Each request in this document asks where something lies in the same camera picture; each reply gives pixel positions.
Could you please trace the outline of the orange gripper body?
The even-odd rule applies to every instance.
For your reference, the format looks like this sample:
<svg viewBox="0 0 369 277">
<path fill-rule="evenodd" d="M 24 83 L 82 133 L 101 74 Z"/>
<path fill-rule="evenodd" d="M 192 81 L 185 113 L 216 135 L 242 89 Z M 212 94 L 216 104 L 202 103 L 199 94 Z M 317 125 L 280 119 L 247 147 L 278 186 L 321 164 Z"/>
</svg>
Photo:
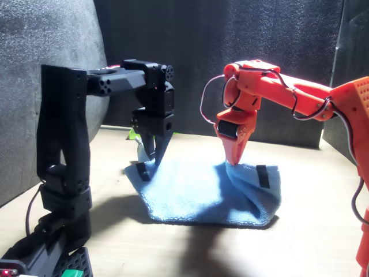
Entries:
<svg viewBox="0 0 369 277">
<path fill-rule="evenodd" d="M 238 111 L 229 108 L 217 114 L 214 129 L 221 139 L 247 141 L 255 130 L 257 111 Z"/>
</svg>

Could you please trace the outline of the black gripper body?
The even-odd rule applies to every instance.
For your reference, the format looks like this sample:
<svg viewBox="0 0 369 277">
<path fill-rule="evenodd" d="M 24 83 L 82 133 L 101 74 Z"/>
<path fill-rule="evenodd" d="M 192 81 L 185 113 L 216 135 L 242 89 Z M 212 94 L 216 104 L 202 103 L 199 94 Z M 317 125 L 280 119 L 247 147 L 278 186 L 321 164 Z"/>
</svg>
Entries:
<svg viewBox="0 0 369 277">
<path fill-rule="evenodd" d="M 173 134 L 173 119 L 173 113 L 160 115 L 141 108 L 133 111 L 131 123 L 134 131 L 140 135 L 168 137 Z"/>
</svg>

